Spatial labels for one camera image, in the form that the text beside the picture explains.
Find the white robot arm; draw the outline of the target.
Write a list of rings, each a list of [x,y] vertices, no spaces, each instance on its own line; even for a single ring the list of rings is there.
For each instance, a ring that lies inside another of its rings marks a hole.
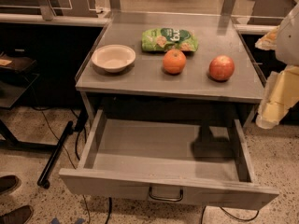
[[[263,129],[279,125],[289,110],[299,102],[299,5],[256,43],[263,50],[272,49],[276,59],[285,63],[283,71],[272,72],[266,80],[256,124]]]

